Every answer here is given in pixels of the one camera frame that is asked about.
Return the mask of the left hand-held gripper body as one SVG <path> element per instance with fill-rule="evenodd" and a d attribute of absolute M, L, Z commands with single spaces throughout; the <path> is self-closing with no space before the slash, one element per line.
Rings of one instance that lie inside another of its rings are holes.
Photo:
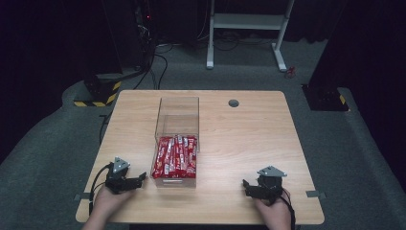
<path fill-rule="evenodd" d="M 130 184 L 129 179 L 126 178 L 126 174 L 129 170 L 130 164 L 122 158 L 116 156 L 112 165 L 109 167 L 105 179 L 105 186 L 113 193 L 119 194 L 122 191 L 124 184 Z"/>

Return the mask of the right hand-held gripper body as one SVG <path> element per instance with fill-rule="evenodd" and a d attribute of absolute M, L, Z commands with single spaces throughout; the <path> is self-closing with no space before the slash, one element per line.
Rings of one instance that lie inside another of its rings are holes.
<path fill-rule="evenodd" d="M 282 195 L 282 179 L 286 177 L 286 173 L 273 166 L 268 166 L 259 170 L 258 174 L 259 198 L 273 204 Z"/>

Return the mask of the pile of red snack packets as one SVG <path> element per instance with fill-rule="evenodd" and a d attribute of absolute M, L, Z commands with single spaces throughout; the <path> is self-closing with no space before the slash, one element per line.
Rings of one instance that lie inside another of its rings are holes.
<path fill-rule="evenodd" d="M 198 140 L 193 135 L 162 136 L 158 139 L 151 176 L 196 178 Z"/>

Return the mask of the clear acrylic box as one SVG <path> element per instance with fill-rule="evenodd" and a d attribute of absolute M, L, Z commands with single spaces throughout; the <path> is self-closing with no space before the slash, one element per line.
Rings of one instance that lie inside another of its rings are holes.
<path fill-rule="evenodd" d="M 155 128 L 155 154 L 158 139 L 162 136 L 193 135 L 199 147 L 199 98 L 198 97 L 162 97 Z M 195 188 L 196 178 L 157 178 L 158 188 Z"/>

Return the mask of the person's left hand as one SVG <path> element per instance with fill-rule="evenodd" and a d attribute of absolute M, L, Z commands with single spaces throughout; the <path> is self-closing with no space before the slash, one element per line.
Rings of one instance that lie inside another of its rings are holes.
<path fill-rule="evenodd" d="M 98 220 L 108 221 L 124 204 L 135 196 L 134 191 L 126 191 L 113 194 L 108 188 L 102 186 L 94 201 L 92 217 Z"/>

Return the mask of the person's right hand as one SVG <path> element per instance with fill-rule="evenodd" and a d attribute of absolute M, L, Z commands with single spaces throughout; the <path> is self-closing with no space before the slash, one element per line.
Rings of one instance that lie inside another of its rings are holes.
<path fill-rule="evenodd" d="M 272 205 L 265 205 L 260 199 L 254 198 L 254 204 L 258 209 L 265 225 L 288 225 L 291 227 L 291 213 L 286 201 L 290 198 L 290 193 L 284 191 L 282 197 L 278 198 Z"/>

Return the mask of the black yellow striped stand base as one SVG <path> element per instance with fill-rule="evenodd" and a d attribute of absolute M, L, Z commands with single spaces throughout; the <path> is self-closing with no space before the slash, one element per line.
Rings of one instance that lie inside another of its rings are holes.
<path fill-rule="evenodd" d="M 74 98 L 74 105 L 78 107 L 110 106 L 117 97 L 121 83 L 120 80 L 101 80 L 97 76 L 86 78 Z"/>

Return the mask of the black stand base yellow mark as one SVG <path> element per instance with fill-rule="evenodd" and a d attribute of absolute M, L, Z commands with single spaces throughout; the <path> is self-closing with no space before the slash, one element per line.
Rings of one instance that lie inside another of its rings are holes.
<path fill-rule="evenodd" d="M 337 90 L 302 85 L 306 101 L 314 111 L 348 111 L 349 106 L 344 96 Z"/>

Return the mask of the black computer tower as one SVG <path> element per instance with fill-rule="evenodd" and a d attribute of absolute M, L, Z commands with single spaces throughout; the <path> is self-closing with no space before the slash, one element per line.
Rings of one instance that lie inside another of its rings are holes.
<path fill-rule="evenodd" d="M 153 20 L 153 0 L 132 0 L 137 32 L 143 55 L 143 69 L 147 71 L 153 62 L 156 47 L 156 26 Z"/>

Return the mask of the white metal stand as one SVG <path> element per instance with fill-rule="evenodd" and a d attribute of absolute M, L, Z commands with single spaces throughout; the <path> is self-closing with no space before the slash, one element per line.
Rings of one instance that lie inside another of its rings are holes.
<path fill-rule="evenodd" d="M 278 39 L 271 44 L 278 68 L 286 72 L 288 68 L 281 53 L 282 41 L 290 19 L 295 0 L 287 0 L 284 14 L 241 14 L 241 13 L 218 13 L 215 11 L 215 0 L 211 1 L 209 42 L 207 50 L 206 68 L 214 68 L 214 30 L 215 29 L 238 29 L 238 30 L 263 30 L 278 31 Z"/>

